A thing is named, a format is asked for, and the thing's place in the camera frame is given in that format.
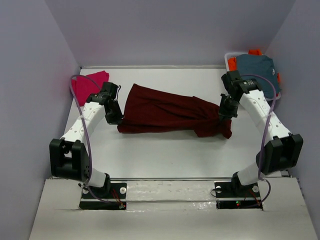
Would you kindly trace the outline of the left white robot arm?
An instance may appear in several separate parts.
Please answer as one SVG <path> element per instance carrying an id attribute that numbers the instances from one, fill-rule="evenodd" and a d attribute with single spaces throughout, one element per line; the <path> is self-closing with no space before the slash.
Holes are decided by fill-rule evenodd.
<path id="1" fill-rule="evenodd" d="M 90 136 L 103 118 L 110 125 L 122 122 L 117 97 L 102 92 L 91 94 L 70 129 L 49 144 L 51 174 L 79 181 L 101 198 L 110 194 L 111 180 L 109 174 L 92 166 Z"/>

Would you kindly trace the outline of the dark red t shirt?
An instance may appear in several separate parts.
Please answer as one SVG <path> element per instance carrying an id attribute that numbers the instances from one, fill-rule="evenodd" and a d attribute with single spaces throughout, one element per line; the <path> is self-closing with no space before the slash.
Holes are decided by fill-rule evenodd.
<path id="1" fill-rule="evenodd" d="M 196 96 L 167 93 L 134 84 L 128 94 L 123 134 L 192 130 L 200 138 L 232 136 L 231 120 L 220 121 L 219 106 Z"/>

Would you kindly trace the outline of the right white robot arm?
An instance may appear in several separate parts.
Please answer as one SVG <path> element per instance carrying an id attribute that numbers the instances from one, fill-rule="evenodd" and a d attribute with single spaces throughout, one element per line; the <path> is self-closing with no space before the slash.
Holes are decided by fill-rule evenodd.
<path id="1" fill-rule="evenodd" d="M 262 136 L 255 161 L 231 178 L 231 192 L 242 196 L 249 186 L 263 181 L 266 176 L 295 167 L 304 140 L 300 134 L 293 134 L 282 124 L 274 113 L 275 105 L 268 104 L 256 79 L 242 79 L 237 71 L 228 71 L 221 80 L 227 93 L 221 94 L 220 122 L 236 118 L 238 108 L 242 106 Z"/>

